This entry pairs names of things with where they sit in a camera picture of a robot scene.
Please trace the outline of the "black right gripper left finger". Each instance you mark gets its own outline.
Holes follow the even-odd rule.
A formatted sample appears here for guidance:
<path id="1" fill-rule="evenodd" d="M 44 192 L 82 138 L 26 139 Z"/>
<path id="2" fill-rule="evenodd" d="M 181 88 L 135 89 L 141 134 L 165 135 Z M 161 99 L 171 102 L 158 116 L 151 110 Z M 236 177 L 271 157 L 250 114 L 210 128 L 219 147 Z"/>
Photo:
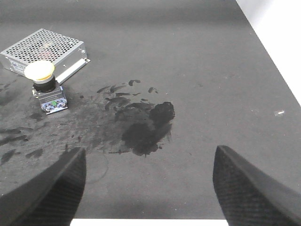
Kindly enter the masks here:
<path id="1" fill-rule="evenodd" d="M 86 184 L 86 151 L 76 147 L 0 198 L 2 226 L 68 226 Z"/>

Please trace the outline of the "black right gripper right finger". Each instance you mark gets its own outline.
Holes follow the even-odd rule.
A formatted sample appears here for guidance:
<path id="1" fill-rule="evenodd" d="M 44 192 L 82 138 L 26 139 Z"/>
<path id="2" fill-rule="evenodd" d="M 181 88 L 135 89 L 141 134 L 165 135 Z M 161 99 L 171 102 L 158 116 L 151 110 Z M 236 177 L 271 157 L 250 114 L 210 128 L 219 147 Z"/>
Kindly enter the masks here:
<path id="1" fill-rule="evenodd" d="M 226 145 L 215 151 L 213 185 L 230 226 L 299 226 L 301 195 Z"/>

